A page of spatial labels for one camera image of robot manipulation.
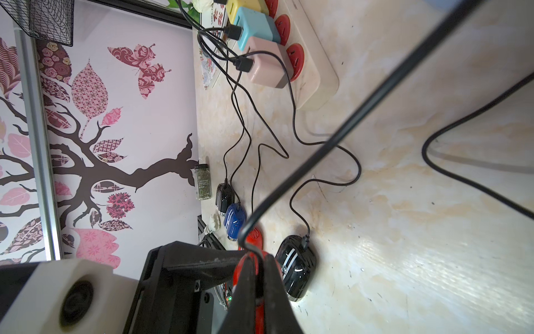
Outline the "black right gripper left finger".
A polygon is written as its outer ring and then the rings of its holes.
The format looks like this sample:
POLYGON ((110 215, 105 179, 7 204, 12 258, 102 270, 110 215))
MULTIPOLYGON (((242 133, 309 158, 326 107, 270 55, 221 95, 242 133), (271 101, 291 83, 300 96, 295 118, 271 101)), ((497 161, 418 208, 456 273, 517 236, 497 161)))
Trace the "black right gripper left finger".
POLYGON ((218 333, 261 333, 257 267, 257 258, 251 253, 237 264, 232 277, 232 302, 218 333))

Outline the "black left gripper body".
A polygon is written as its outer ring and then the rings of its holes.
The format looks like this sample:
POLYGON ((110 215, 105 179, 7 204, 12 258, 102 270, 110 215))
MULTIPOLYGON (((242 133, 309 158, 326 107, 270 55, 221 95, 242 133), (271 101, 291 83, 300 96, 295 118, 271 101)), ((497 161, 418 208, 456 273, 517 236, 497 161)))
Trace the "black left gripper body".
POLYGON ((124 333, 211 333, 211 288, 227 283, 246 254, 173 242, 147 254, 124 333))

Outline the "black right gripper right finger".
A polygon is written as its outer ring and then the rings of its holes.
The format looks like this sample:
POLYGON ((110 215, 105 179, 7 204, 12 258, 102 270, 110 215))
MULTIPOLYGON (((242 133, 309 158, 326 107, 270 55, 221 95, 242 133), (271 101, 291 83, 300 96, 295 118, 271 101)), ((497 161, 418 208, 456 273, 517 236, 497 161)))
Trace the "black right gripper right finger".
POLYGON ((303 334, 282 282, 278 262, 266 253, 263 259, 264 332, 303 334))

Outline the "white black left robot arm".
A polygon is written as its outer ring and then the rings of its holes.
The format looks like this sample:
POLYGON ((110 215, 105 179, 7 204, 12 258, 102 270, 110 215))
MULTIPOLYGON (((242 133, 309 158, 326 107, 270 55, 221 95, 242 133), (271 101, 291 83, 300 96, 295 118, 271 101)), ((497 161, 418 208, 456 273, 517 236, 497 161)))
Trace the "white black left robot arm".
POLYGON ((138 280, 85 259, 1 268, 3 333, 197 333, 206 292, 243 253, 173 242, 147 254, 138 280))

